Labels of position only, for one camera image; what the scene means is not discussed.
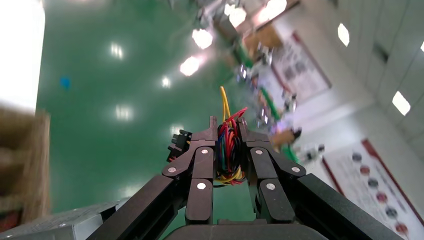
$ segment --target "yellow wire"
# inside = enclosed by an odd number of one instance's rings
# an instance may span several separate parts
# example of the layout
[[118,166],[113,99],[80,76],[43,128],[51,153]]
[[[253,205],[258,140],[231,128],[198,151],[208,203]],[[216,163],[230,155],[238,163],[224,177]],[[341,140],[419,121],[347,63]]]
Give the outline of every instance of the yellow wire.
[[215,181],[219,182],[219,183],[229,183],[230,181],[234,180],[240,173],[242,172],[242,169],[240,167],[238,167],[237,172],[230,178],[228,179],[215,179]]
[[[230,114],[230,107],[228,105],[228,99],[227,99],[227,94],[225,92],[225,89],[223,86],[219,87],[219,89],[221,90],[221,96],[222,96],[222,122],[225,122],[226,120],[226,115],[228,115],[228,117],[231,117]],[[230,178],[226,179],[224,176],[221,176],[222,179],[215,179],[215,181],[222,183],[224,185],[229,185],[228,183],[231,182],[234,179],[242,179],[243,175],[242,175],[242,168],[239,166],[237,169],[237,172]]]
[[228,106],[227,94],[225,92],[224,87],[221,86],[219,87],[219,89],[221,90],[221,96],[222,96],[222,108],[223,108],[222,122],[225,122],[226,114],[228,115],[228,117],[231,117],[230,107]]

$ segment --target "cardboard box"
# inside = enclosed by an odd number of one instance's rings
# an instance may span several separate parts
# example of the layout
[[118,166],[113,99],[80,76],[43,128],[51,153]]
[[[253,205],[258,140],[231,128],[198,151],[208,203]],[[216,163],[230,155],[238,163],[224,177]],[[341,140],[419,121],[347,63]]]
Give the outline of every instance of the cardboard box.
[[45,112],[0,108],[0,198],[14,208],[21,206],[21,224],[50,212],[49,146],[50,117]]

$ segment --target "ceiling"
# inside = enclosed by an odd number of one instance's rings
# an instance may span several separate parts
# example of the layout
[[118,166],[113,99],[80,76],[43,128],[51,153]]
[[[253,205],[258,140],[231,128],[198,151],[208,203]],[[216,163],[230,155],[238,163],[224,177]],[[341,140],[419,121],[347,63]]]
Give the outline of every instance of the ceiling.
[[[424,1],[302,0],[326,28],[350,68],[424,160]],[[338,26],[349,31],[346,47]],[[399,91],[411,109],[403,116],[392,104]]]

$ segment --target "blue object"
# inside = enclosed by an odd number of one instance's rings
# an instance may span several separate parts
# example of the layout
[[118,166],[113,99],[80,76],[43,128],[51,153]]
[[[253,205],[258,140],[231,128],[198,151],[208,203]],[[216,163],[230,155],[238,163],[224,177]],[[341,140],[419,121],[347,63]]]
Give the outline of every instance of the blue object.
[[62,87],[66,90],[68,90],[71,86],[71,80],[69,79],[69,77],[61,77],[60,78],[60,85],[62,85]]

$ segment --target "informational poster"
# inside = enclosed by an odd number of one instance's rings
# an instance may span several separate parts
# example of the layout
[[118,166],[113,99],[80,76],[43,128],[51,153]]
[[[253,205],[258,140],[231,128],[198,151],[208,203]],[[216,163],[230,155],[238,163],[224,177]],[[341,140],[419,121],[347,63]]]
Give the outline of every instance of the informational poster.
[[283,38],[283,48],[274,52],[272,69],[301,104],[331,88],[331,84],[296,33]]
[[337,190],[405,240],[424,239],[424,222],[368,140],[324,155]]

